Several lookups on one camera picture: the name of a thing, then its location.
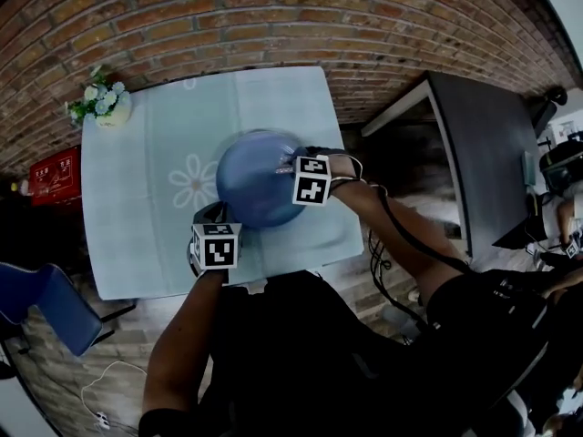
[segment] table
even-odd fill
[[[428,72],[362,130],[373,134],[429,99],[444,141],[467,253],[486,256],[527,215],[522,157],[538,157],[523,98],[460,76]]]
[[[279,130],[304,145],[343,147],[319,67],[186,79],[134,93],[132,103],[125,126],[86,122],[83,128],[83,212],[103,300],[190,290],[192,216],[217,200],[218,160],[242,133]],[[245,229],[242,243],[232,284],[317,268],[363,251],[358,218],[335,198],[281,227]]]

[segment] light blue tablecloth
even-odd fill
[[[81,181],[87,243],[104,300],[188,292],[186,260],[196,210],[217,200],[218,160],[254,129],[304,145],[342,147],[323,71],[270,68],[187,79],[132,94],[119,128],[86,123]],[[360,254],[358,218],[331,198],[286,225],[243,233],[243,283]]]

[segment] white cable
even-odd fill
[[[126,364],[129,367],[132,367],[134,369],[137,369],[138,371],[142,371],[144,372],[144,374],[146,374],[148,376],[148,373],[146,371],[144,371],[142,368],[140,368],[139,366],[136,366],[135,364],[130,364],[129,362],[125,362],[125,361],[114,361],[111,364],[109,364],[105,370],[103,371],[103,373],[101,374],[101,377],[99,377],[99,379],[95,379],[94,381],[92,381],[89,385],[86,385],[85,387],[83,387],[81,389],[81,402],[83,403],[83,406],[85,406],[85,409],[91,413],[92,416],[97,416],[96,412],[92,412],[91,410],[89,410],[89,407],[85,404],[85,399],[83,398],[83,393],[85,393],[85,390],[88,389],[89,387],[92,387],[93,385],[95,385],[97,382],[101,381],[101,379],[104,378],[104,376],[106,375],[106,372],[109,371],[109,368],[111,368],[112,366],[115,366],[116,364]]]

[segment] blue chair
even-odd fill
[[[100,335],[105,322],[136,308],[134,304],[99,318],[56,265],[27,270],[0,262],[0,314],[12,324],[21,324],[31,306],[38,307],[57,337],[76,356],[114,334],[112,330]]]

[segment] red box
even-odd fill
[[[30,168],[32,205],[43,206],[81,196],[80,147],[63,150]]]

